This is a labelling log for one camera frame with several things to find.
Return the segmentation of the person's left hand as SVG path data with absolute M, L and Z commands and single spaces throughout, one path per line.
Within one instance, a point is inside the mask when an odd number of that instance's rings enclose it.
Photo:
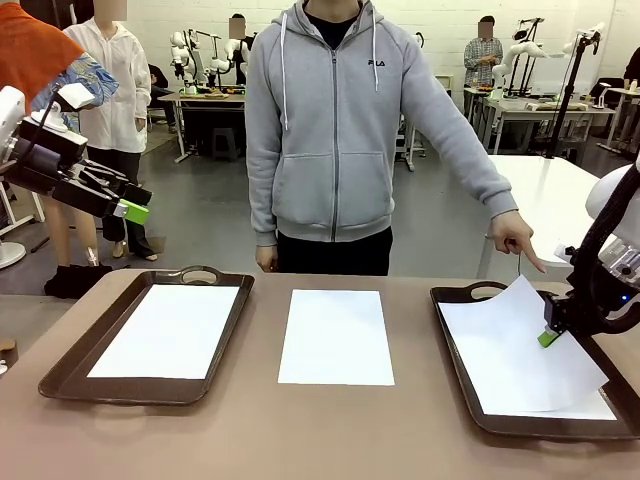
M 490 222 L 490 235 L 497 251 L 504 254 L 524 254 L 541 273 L 546 272 L 531 243 L 533 230 L 517 210 L 495 216 Z

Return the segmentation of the person's right hand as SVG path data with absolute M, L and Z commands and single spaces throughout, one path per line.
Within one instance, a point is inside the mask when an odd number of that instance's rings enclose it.
M 255 260 L 260 269 L 265 273 L 278 271 L 277 246 L 258 246 L 255 252 Z

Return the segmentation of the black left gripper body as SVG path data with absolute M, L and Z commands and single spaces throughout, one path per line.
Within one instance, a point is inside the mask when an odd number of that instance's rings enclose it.
M 16 164 L 7 171 L 7 181 L 36 193 L 51 193 L 81 161 L 88 140 L 73 131 L 64 133 L 21 122 L 13 134 L 9 159 Z

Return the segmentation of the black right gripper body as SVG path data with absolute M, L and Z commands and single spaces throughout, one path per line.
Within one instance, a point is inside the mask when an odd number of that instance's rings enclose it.
M 544 318 L 547 329 L 555 334 L 571 332 L 583 333 L 583 312 L 581 303 L 573 297 L 559 298 L 553 295 L 545 295 Z

